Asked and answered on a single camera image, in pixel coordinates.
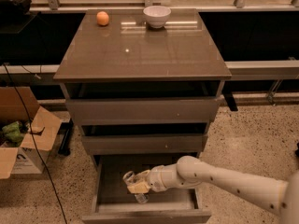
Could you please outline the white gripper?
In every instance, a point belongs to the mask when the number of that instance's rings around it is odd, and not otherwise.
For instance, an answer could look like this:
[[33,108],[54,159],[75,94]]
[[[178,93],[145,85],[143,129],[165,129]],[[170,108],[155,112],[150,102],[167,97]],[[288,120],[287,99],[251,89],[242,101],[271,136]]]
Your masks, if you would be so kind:
[[135,176],[136,181],[144,181],[129,185],[127,188],[133,194],[144,194],[148,193],[150,189],[155,192],[162,192],[168,189],[181,189],[183,187],[183,179],[178,174],[177,166],[171,165],[160,165],[138,173]]

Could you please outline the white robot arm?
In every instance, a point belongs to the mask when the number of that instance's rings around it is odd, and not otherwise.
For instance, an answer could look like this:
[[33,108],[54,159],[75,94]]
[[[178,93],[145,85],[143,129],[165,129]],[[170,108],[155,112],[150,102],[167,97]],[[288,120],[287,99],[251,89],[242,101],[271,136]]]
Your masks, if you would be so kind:
[[276,180],[260,175],[240,173],[210,165],[192,156],[183,156],[177,163],[160,165],[123,176],[130,193],[140,203],[149,191],[193,189],[210,183],[279,217],[279,224],[299,224],[299,172],[289,180]]

